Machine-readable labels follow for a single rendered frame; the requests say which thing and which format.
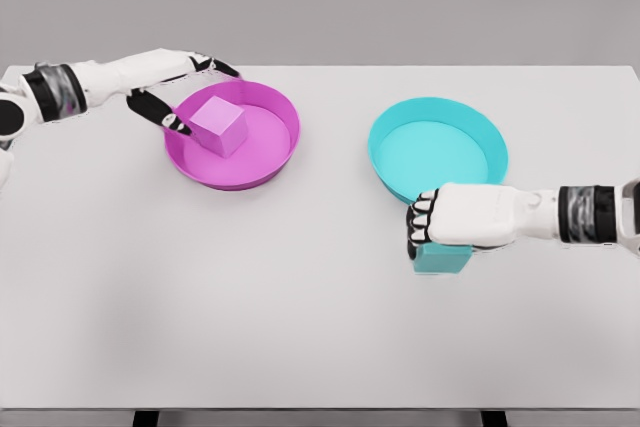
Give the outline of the pink round plate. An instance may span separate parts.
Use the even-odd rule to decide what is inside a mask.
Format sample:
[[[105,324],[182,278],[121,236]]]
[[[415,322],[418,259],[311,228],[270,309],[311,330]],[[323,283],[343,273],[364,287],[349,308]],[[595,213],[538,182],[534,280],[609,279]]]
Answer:
[[[244,111],[247,135],[223,157],[196,139],[166,130],[165,151],[176,169],[208,187],[237,191],[268,182],[282,170],[300,138],[300,118],[294,104],[280,91],[250,81],[228,81],[202,88],[181,102],[175,112],[189,119],[216,97]]]

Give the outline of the pink cube block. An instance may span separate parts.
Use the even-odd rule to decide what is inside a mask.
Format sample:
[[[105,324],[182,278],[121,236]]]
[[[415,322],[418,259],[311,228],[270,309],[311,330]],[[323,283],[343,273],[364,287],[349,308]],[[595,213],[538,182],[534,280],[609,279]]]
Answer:
[[[229,158],[248,138],[245,110],[221,97],[210,97],[190,117],[197,142],[207,150]]]

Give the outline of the teal round plate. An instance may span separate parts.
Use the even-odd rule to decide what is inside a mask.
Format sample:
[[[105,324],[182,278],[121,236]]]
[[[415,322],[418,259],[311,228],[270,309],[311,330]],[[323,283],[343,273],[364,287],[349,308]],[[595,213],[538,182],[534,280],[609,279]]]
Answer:
[[[448,182],[500,184],[509,168],[499,128],[472,107],[440,97],[387,108],[369,130],[367,150],[382,184],[405,204]]]

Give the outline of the teal cube block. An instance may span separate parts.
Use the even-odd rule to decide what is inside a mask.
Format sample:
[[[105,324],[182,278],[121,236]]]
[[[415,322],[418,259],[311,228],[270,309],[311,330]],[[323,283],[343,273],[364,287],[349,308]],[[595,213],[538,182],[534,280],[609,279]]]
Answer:
[[[447,246],[435,242],[425,243],[417,249],[413,270],[418,274],[458,274],[471,259],[470,246]]]

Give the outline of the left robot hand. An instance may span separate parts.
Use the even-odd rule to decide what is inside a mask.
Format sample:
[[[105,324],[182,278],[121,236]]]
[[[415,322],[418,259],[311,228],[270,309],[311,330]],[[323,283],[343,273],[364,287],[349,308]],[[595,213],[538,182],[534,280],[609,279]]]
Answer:
[[[128,88],[126,103],[130,110],[168,131],[191,136],[192,130],[167,102],[151,92],[159,84],[190,78],[240,81],[241,73],[229,64],[198,52],[155,49],[123,59],[120,67]]]

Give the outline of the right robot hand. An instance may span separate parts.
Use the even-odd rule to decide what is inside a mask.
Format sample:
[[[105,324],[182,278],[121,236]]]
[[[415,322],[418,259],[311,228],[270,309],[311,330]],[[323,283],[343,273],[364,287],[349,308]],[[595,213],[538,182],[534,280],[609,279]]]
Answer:
[[[522,235],[537,194],[509,186],[446,183],[419,194],[406,213],[407,253],[428,243],[495,249]]]

